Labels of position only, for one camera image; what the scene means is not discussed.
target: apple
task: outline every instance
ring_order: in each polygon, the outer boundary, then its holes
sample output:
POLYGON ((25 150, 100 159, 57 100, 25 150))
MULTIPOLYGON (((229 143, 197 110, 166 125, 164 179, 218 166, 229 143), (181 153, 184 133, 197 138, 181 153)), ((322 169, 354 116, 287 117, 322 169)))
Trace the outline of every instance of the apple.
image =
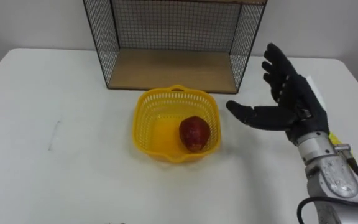
POLYGON ((191 152, 201 152, 211 135, 208 123, 198 116, 192 116, 180 123, 180 139, 191 152))

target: white wall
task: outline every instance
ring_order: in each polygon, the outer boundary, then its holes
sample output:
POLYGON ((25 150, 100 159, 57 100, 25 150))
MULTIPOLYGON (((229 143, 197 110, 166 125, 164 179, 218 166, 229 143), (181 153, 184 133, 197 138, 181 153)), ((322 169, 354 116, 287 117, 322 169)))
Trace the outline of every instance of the white wall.
MULTIPOLYGON (((358 1, 270 0, 252 54, 269 42, 342 60, 358 80, 358 1)), ((16 47, 94 49, 82 0, 0 0, 0 59, 16 47)))

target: basket handle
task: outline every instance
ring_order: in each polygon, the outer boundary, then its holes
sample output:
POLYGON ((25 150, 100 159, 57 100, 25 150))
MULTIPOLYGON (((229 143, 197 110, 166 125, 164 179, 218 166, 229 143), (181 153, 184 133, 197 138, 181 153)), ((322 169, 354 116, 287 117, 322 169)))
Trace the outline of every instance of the basket handle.
POLYGON ((173 85, 167 88, 168 91, 187 91, 188 89, 183 85, 173 85))

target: wire rack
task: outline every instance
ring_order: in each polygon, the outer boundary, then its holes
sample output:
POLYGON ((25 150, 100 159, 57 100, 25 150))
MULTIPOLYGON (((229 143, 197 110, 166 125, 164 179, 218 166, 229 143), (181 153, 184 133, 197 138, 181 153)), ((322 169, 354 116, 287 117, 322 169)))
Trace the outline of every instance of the wire rack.
POLYGON ((83 0, 106 84, 122 48, 189 50, 228 53, 238 91, 266 5, 239 1, 83 0))

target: yellow component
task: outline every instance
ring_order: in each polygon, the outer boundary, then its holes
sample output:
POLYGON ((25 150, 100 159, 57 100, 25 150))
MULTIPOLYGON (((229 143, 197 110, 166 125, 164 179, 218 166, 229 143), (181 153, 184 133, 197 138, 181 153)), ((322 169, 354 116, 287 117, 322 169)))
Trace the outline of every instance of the yellow component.
POLYGON ((211 95, 181 85, 149 90, 137 102, 132 140, 156 160, 181 163, 202 159, 221 143, 218 106, 211 95), (180 140, 179 125, 190 116, 203 118, 211 128, 208 143, 200 153, 190 152, 180 140))
POLYGON ((329 134, 329 140, 331 140, 332 144, 342 144, 342 142, 332 132, 329 134))

